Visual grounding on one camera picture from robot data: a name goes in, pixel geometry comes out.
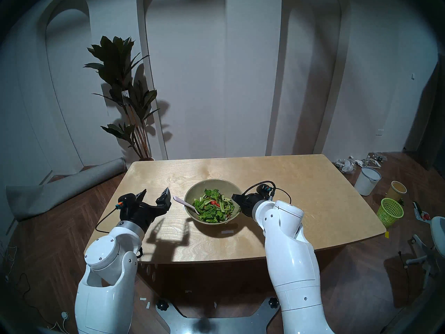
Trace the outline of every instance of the wooden table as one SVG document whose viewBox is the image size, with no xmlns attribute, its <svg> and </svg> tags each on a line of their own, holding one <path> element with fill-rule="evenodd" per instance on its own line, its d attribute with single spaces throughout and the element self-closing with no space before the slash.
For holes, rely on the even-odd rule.
<svg viewBox="0 0 445 334">
<path fill-rule="evenodd" d="M 275 182 L 291 195 L 293 205 L 305 211 L 304 234 L 315 250 L 353 243 L 386 231 L 361 195 L 322 154 L 134 162 L 101 219 L 113 210 L 123 194 L 137 194 L 146 188 L 144 202 L 155 204 L 166 187 L 172 197 L 184 198 L 192 185 L 210 178 L 231 181 L 242 191 L 263 180 Z M 288 197 L 277 190 L 274 200 L 288 201 Z M 99 229 L 110 231 L 118 222 L 119 212 L 115 211 Z M 87 247 L 103 235 L 94 231 Z M 200 224 L 173 198 L 168 213 L 150 225 L 142 249 L 144 254 L 139 261 L 152 263 L 265 257 L 264 236 L 252 218 L 241 213 L 224 225 Z"/>
</svg>

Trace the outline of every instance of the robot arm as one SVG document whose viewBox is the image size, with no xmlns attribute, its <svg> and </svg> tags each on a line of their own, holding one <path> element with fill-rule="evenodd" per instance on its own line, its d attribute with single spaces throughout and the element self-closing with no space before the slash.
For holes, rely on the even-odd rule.
<svg viewBox="0 0 445 334">
<path fill-rule="evenodd" d="M 280 301 L 285 334 L 333 333 L 324 317 L 320 272 L 314 248 L 303 234 L 304 212 L 258 193 L 233 195 L 244 214 L 255 218 L 266 237 L 270 280 Z"/>
<path fill-rule="evenodd" d="M 77 288 L 75 315 L 79 333 L 128 333 L 133 314 L 136 253 L 149 225 L 170 208 L 164 190 L 156 206 L 142 202 L 146 190 L 119 198 L 120 219 L 107 236 L 98 238 L 85 253 L 86 270 Z M 103 287 L 102 280 L 109 286 Z"/>
</svg>

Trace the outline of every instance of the yellow cup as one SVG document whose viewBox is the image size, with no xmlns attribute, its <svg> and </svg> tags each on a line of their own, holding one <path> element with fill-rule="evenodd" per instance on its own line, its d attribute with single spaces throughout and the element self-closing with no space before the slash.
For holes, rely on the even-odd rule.
<svg viewBox="0 0 445 334">
<path fill-rule="evenodd" d="M 392 181 L 391 187 L 389 187 L 388 192 L 386 193 L 386 197 L 398 202 L 406 192 L 406 187 L 402 183 Z"/>
</svg>

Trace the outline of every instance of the white spoon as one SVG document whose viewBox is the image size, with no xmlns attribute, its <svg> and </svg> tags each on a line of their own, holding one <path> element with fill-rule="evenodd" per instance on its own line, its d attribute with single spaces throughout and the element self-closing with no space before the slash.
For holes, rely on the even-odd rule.
<svg viewBox="0 0 445 334">
<path fill-rule="evenodd" d="M 176 202 L 179 202 L 180 204 L 183 204 L 184 206 L 191 208 L 195 211 L 196 214 L 199 215 L 198 211 L 196 210 L 196 208 L 194 206 L 192 206 L 191 204 L 188 204 L 187 202 L 185 202 L 184 200 L 180 199 L 177 196 L 173 196 L 173 200 L 175 200 Z"/>
</svg>

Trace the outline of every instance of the bowl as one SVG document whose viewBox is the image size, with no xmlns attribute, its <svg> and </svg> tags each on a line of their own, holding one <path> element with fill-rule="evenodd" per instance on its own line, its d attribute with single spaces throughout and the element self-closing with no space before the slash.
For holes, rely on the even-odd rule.
<svg viewBox="0 0 445 334">
<path fill-rule="evenodd" d="M 229 199 L 232 198 L 233 194 L 242 194 L 242 191 L 239 190 L 239 188 L 234 185 L 233 183 L 226 181 L 226 180 L 204 180 L 201 182 L 196 183 L 194 186 L 192 186 L 188 191 L 186 196 L 184 197 L 184 201 L 188 204 L 193 205 L 193 202 L 195 199 L 199 199 L 201 196 L 204 195 L 204 190 L 212 190 L 212 189 L 218 189 L 219 192 L 224 195 L 224 197 L 228 197 Z M 233 205 L 235 206 L 235 209 L 232 212 L 232 216 L 226 220 L 222 221 L 221 223 L 206 223 L 204 221 L 201 221 L 198 217 L 198 214 L 196 214 L 192 209 L 185 207 L 187 213 L 195 220 L 205 225 L 220 225 L 220 224 L 226 224 L 229 221 L 235 219 L 235 217 L 241 212 L 241 209 L 239 208 L 239 205 L 235 203 L 234 201 Z"/>
</svg>

